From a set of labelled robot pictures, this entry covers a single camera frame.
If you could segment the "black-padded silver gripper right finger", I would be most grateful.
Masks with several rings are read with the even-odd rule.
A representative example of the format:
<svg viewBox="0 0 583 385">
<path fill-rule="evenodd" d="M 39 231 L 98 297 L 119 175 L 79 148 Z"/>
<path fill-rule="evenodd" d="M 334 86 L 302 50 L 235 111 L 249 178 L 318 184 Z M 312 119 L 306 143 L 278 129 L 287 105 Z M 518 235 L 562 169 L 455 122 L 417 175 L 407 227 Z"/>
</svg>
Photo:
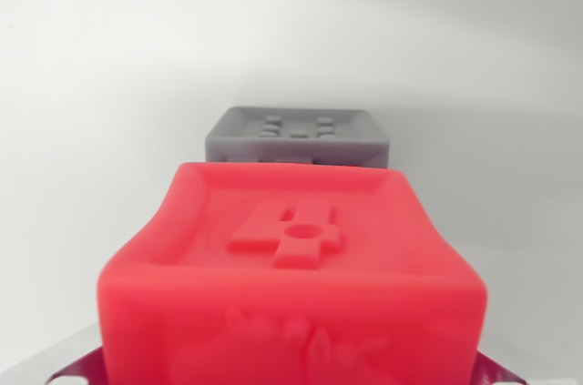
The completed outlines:
<svg viewBox="0 0 583 385">
<path fill-rule="evenodd" d="M 577 346 L 487 339 L 478 351 L 475 384 L 576 384 Z"/>
</svg>

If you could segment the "black-padded silver gripper left finger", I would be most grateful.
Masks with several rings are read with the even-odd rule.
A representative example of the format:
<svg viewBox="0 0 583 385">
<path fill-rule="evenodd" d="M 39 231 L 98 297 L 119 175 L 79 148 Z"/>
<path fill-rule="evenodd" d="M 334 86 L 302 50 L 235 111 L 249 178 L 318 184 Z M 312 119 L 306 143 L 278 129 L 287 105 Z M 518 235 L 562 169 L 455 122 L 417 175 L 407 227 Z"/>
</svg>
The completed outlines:
<svg viewBox="0 0 583 385">
<path fill-rule="evenodd" d="M 96 323 L 8 370 L 9 384 L 56 384 L 57 379 L 66 377 L 80 384 L 107 384 Z"/>
</svg>

